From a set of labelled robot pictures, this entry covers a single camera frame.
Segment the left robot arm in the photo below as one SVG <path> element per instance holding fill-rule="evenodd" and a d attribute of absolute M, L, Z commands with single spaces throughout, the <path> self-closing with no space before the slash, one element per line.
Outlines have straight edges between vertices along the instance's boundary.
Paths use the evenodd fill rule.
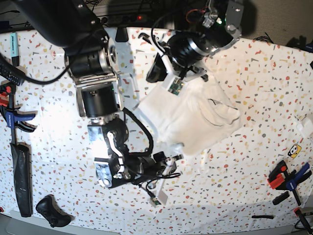
<path fill-rule="evenodd" d="M 209 0 L 197 10 L 200 17 L 193 29 L 178 31 L 166 42 L 154 32 L 158 25 L 155 22 L 150 34 L 139 35 L 157 51 L 146 81 L 161 82 L 165 90 L 175 95 L 193 79 L 200 77 L 207 82 L 207 70 L 200 62 L 232 47 L 241 38 L 243 11 L 242 0 Z"/>

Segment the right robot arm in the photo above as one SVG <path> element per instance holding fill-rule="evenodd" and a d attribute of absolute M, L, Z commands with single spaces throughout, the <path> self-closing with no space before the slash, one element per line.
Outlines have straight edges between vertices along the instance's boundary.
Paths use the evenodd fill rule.
<path fill-rule="evenodd" d="M 176 161 L 181 156 L 153 153 L 151 133 L 123 106 L 115 44 L 97 16 L 82 0 L 16 0 L 14 4 L 46 40 L 65 52 L 65 72 L 75 83 L 79 115 L 90 121 L 89 141 L 99 184 L 115 188 L 131 183 L 149 195 L 152 206 L 166 204 L 164 182 L 179 176 Z M 147 136 L 145 151 L 130 152 L 126 146 L 125 117 Z"/>

